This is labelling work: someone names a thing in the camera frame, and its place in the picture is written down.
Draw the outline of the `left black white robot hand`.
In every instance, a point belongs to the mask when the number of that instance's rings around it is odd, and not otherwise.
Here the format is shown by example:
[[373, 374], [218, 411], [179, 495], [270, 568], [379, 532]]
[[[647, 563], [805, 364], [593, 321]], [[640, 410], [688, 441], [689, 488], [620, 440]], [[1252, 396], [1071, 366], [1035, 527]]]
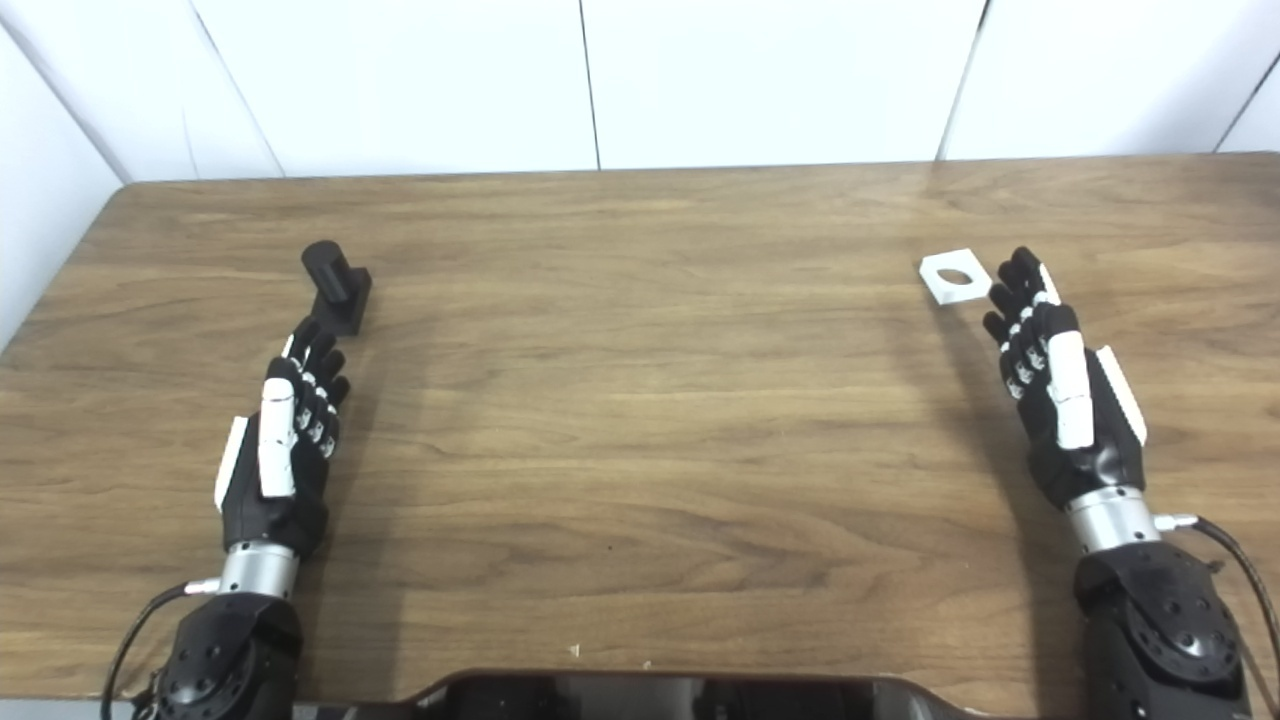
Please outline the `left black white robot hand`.
[[215, 480], [230, 552], [268, 542], [311, 556], [330, 518], [324, 498], [351, 383], [335, 336], [306, 316], [270, 359], [259, 410], [236, 416]]

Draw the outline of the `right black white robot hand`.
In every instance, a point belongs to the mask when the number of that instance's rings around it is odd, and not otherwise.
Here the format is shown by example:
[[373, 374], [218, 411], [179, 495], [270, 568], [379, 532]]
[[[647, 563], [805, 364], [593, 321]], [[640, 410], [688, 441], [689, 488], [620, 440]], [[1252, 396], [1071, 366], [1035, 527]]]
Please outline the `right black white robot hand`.
[[997, 275], [983, 327], [1027, 433], [1036, 487], [1056, 509], [1107, 487], [1146, 489], [1146, 427], [1115, 359], [1087, 346], [1075, 309], [1028, 247]]

